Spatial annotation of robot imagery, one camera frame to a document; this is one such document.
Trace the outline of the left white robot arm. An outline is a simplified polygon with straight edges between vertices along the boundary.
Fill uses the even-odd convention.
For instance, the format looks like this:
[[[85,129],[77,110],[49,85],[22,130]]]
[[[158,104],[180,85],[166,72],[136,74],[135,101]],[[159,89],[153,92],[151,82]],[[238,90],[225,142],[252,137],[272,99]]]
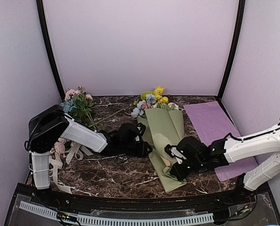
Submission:
[[[152,152],[148,142],[142,140],[146,126],[124,123],[110,133],[95,131],[66,114],[59,105],[54,105],[29,121],[29,138],[25,149],[29,153],[33,182],[37,197],[45,205],[56,201],[50,191],[49,151],[59,138],[68,139],[103,156],[126,154],[146,157]]]

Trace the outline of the peach and green wrapping paper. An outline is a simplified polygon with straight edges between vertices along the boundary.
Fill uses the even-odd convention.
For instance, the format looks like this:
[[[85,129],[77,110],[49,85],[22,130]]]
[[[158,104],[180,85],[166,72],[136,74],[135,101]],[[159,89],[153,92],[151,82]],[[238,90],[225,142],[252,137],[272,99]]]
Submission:
[[[170,174],[172,166],[177,162],[165,152],[167,145],[177,145],[184,137],[184,119],[180,110],[151,108],[145,110],[145,117],[138,117],[138,123],[146,126],[142,139],[152,147],[149,160],[161,181],[164,191],[171,192],[186,185],[186,180],[179,181]]]

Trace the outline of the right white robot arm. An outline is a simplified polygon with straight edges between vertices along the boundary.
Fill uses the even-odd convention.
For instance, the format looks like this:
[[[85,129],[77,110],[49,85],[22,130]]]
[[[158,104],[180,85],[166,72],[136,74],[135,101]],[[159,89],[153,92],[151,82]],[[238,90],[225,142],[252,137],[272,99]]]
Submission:
[[[253,170],[238,178],[237,188],[230,193],[230,201],[240,204],[259,186],[280,174],[280,122],[260,133],[235,137],[231,133],[206,146],[194,137],[183,138],[178,145],[167,145],[165,152],[177,162],[170,174],[179,181],[199,170],[213,170],[242,159],[271,153]]]

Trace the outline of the blue fake flower stem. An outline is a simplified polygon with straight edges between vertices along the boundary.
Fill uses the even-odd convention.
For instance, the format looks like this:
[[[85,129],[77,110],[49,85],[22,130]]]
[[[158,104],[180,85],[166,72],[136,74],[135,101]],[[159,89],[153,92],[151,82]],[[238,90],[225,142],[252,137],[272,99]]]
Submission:
[[[136,107],[131,112],[133,118],[145,118],[145,110],[151,109],[156,105],[156,96],[154,94],[146,94],[144,100],[140,100],[136,103]]]

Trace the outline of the white and red flower stem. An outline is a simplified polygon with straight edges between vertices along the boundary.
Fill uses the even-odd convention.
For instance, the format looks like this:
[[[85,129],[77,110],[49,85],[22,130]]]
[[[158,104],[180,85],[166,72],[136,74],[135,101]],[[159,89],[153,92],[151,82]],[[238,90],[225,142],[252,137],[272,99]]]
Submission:
[[[179,106],[173,102],[168,103],[168,107],[170,110],[179,110]]]

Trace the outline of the yellow fake flower stem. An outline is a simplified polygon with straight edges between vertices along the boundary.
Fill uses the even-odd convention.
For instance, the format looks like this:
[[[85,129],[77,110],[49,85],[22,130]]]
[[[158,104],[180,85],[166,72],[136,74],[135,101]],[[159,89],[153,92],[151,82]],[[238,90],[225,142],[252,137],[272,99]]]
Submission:
[[[153,108],[161,108],[168,110],[169,109],[169,99],[166,96],[163,96],[165,88],[158,86],[154,90],[154,95],[156,97],[156,103],[154,104]]]

